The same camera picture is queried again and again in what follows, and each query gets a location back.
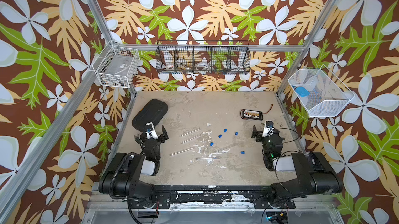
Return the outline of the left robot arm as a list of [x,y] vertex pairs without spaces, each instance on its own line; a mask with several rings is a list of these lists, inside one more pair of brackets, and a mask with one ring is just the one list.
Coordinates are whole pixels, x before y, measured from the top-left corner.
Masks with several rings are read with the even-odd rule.
[[99,181],[99,192],[112,199],[155,199],[153,184],[140,181],[141,175],[157,175],[161,165],[161,145],[168,140],[166,129],[157,134],[152,123],[147,123],[144,132],[135,135],[140,153],[118,152]]

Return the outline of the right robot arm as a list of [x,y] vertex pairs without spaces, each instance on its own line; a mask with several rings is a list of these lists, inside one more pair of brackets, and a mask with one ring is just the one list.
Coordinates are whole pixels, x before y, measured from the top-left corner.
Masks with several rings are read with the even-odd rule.
[[270,185],[270,201],[342,192],[343,180],[320,152],[282,152],[285,139],[280,137],[279,129],[271,121],[266,123],[262,131],[254,126],[251,138],[262,144],[262,158],[270,172],[296,173],[294,179],[285,182],[277,179],[277,183]]

